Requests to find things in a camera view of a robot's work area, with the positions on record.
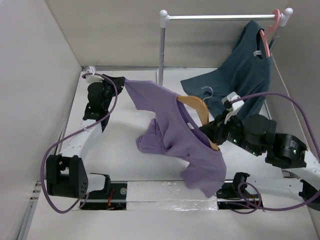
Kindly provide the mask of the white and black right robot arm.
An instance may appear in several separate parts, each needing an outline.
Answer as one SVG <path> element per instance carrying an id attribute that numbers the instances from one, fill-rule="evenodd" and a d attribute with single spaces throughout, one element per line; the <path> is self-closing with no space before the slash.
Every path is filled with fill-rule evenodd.
<path id="1" fill-rule="evenodd" d="M 217 145 L 229 141 L 248 153 L 258 157 L 265 155 L 265 162 L 297 176 L 296 179 L 262 179 L 245 172 L 237 172 L 231 191 L 242 197 L 250 190 L 306 201 L 307 206 L 318 211 L 320 199 L 314 198 L 320 190 L 320 164 L 307 146 L 291 134 L 277 133 L 277 123 L 260 114 L 245 120 L 227 114 L 218 115 L 214 121 L 200 130 Z"/>

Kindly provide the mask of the purple t shirt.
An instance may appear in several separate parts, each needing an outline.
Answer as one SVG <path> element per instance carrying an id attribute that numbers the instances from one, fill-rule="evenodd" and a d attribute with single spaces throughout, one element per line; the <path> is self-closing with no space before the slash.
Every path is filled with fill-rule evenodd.
<path id="1" fill-rule="evenodd" d="M 150 80 L 124 82 L 137 110 L 155 117 L 136 139 L 145 154 L 165 155 L 188 162 L 180 176 L 189 189 L 200 189 L 211 198 L 225 182 L 227 167 L 220 150 L 213 150 L 207 136 L 177 100 L 178 94 Z"/>

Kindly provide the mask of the wooden clothes hanger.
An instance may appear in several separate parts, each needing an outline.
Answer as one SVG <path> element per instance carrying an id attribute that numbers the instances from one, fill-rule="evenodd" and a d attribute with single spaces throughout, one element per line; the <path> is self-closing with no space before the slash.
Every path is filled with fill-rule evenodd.
<path id="1" fill-rule="evenodd" d="M 194 109 L 197 113 L 197 116 L 202 124 L 202 126 L 209 124 L 209 110 L 205 102 L 197 97 L 197 96 L 183 96 L 183 95 L 177 95 L 176 101 L 180 102 L 184 105 L 187 105 Z"/>

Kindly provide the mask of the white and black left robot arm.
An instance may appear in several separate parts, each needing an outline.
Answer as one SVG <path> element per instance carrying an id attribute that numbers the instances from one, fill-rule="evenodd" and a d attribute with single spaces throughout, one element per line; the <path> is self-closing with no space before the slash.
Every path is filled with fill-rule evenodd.
<path id="1" fill-rule="evenodd" d="M 94 141 L 107 127 L 110 113 L 124 88 L 125 78 L 86 73 L 84 78 L 96 78 L 87 88 L 87 99 L 81 122 L 81 132 L 57 155 L 46 159 L 47 193 L 50 196 L 82 199 L 92 193 L 107 198 L 112 191 L 109 175 L 86 172 L 84 159 Z"/>

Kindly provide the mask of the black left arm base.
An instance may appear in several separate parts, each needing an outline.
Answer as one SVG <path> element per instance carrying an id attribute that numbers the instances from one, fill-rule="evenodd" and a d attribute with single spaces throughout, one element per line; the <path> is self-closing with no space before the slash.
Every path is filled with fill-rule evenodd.
<path id="1" fill-rule="evenodd" d="M 81 200 L 81 210 L 107 210 L 122 211 L 127 209 L 127 181 L 112 181 L 108 174 L 93 174 L 104 176 L 105 183 L 101 190 L 94 190 L 89 193 L 88 199 Z"/>

